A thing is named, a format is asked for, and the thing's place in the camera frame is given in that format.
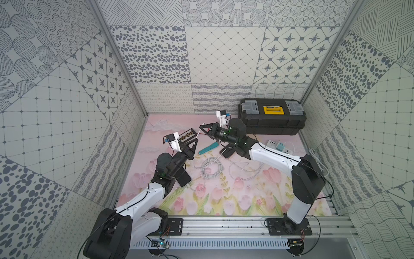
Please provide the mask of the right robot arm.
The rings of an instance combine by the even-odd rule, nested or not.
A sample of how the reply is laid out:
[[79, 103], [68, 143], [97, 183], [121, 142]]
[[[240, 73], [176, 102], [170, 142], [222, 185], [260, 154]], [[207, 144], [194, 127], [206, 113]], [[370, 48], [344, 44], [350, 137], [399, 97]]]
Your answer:
[[230, 144], [239, 156], [279, 169], [290, 177], [294, 199], [284, 216], [285, 225], [293, 228], [304, 222], [327, 183], [311, 155], [299, 157], [267, 147], [249, 137], [246, 125], [237, 118], [230, 119], [226, 128], [220, 123], [211, 123], [201, 125], [199, 129], [210, 139]]

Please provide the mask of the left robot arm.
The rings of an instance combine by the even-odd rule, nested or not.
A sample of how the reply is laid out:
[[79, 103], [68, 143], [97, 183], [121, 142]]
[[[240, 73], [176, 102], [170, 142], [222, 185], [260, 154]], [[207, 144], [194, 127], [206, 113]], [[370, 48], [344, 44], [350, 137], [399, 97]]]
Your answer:
[[197, 147], [197, 132], [189, 129], [164, 137], [174, 155], [162, 153], [157, 158], [153, 178], [140, 194], [115, 209], [105, 208], [99, 214], [91, 234], [81, 246], [78, 255], [88, 259], [124, 259], [131, 242], [148, 234], [166, 231], [168, 213], [155, 207], [176, 183], [185, 186], [191, 182], [185, 163], [193, 160]]

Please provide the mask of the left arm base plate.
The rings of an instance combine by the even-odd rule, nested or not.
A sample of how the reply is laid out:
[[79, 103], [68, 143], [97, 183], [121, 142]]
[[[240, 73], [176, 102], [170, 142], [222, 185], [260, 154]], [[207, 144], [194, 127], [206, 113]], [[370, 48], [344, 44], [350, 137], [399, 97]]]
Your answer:
[[162, 220], [159, 230], [154, 232], [156, 236], [181, 236], [183, 230], [183, 218], [171, 218]]

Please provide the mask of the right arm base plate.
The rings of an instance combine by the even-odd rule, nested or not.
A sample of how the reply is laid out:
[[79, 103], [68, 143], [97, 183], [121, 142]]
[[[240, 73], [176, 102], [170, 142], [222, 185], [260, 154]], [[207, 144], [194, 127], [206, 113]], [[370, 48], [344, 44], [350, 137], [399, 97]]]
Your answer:
[[301, 223], [296, 224], [289, 218], [268, 218], [264, 225], [271, 236], [313, 235], [307, 219], [303, 219]]

